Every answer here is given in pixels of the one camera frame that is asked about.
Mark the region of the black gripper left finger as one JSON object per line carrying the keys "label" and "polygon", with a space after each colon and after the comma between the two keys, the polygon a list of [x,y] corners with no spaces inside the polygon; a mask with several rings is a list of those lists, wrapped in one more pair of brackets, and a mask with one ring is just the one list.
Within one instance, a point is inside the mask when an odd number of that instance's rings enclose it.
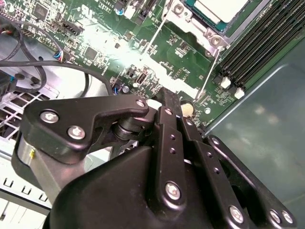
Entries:
{"label": "black gripper left finger", "polygon": [[20,125],[21,176],[38,185],[51,203],[84,175],[87,155],[110,148],[109,159],[138,148],[153,151],[158,184],[168,178],[183,188],[174,170],[183,163],[183,137],[170,107],[172,92],[155,99],[135,94],[33,102]]}

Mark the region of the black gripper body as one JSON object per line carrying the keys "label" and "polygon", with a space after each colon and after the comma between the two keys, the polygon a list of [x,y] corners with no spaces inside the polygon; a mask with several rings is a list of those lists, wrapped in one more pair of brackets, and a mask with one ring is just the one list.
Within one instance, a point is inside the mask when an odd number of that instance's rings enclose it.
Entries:
{"label": "black gripper body", "polygon": [[184,164],[186,207],[160,208],[152,192],[153,152],[134,149],[69,183],[57,196],[46,229],[224,229],[208,180]]}

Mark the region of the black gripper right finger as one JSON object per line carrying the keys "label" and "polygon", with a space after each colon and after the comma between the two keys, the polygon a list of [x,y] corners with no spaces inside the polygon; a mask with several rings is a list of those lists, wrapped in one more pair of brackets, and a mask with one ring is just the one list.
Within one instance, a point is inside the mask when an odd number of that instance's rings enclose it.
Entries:
{"label": "black gripper right finger", "polygon": [[170,107],[179,120],[183,143],[202,178],[207,214],[215,229],[295,229],[297,221],[281,201],[216,136],[202,137],[183,116],[178,95]]}

